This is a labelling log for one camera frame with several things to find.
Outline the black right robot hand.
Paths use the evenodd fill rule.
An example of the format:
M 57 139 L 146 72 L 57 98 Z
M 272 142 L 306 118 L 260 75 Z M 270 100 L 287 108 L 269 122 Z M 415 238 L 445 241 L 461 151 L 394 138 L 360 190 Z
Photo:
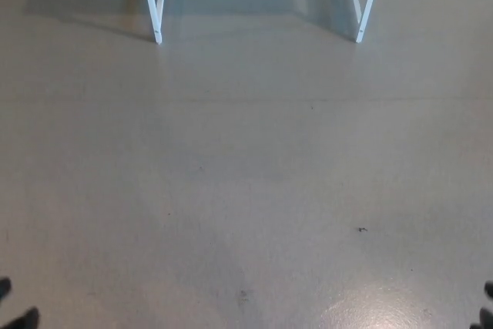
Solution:
M 493 283 L 491 280 L 486 281 L 484 285 L 484 292 L 486 297 L 492 301 L 493 299 Z M 470 329 L 493 329 L 493 315 L 492 310 L 487 307 L 483 307 L 479 311 L 479 322 L 472 323 Z

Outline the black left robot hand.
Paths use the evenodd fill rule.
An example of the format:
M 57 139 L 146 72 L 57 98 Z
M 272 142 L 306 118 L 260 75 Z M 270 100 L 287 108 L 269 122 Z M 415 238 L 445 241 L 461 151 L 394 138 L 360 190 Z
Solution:
M 12 290 L 12 282 L 8 277 L 1 278 L 1 301 Z M 37 307 L 31 307 L 23 314 L 1 324 L 1 329 L 37 329 L 39 327 L 40 313 Z

